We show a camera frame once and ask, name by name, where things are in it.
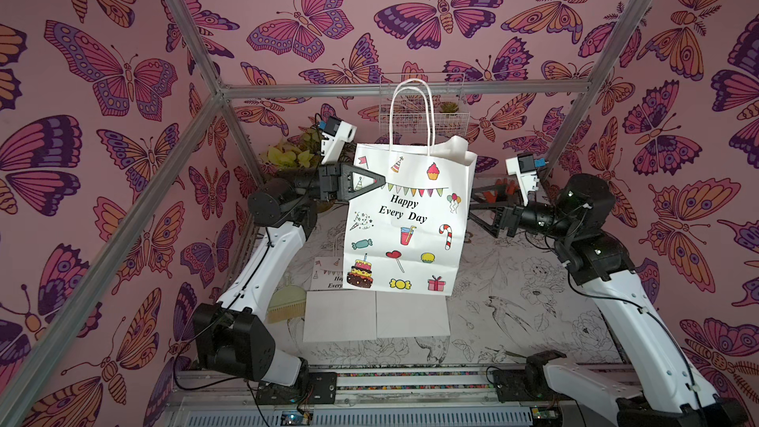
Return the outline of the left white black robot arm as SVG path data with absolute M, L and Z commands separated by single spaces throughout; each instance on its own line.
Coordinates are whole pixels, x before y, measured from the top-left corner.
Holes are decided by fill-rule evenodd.
M 320 202 L 347 203 L 385 185 L 385 177 L 348 163 L 289 171 L 247 200 L 264 236 L 237 279 L 214 304 L 193 314 L 201 368 L 246 381 L 304 391 L 308 363 L 280 350 L 264 321 L 282 276 L 308 241 Z

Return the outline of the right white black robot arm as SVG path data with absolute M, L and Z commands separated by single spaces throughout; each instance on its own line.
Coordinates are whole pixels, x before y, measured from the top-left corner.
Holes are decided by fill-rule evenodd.
M 596 304 L 640 388 L 615 387 L 557 351 L 530 356 L 530 378 L 539 389 L 566 395 L 616 426 L 745 425 L 745 408 L 698 371 L 655 310 L 627 247 L 604 231 L 614 201 L 608 183 L 588 174 L 572 176 L 551 204 L 504 185 L 472 191 L 468 217 L 492 236 L 523 231 L 553 241 L 569 286 Z

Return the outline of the white paper gift bag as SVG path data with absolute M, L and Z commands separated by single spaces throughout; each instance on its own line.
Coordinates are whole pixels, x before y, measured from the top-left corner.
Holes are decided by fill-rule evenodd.
M 377 338 L 374 292 L 343 288 L 342 259 L 316 257 L 306 295 L 306 343 L 369 341 Z

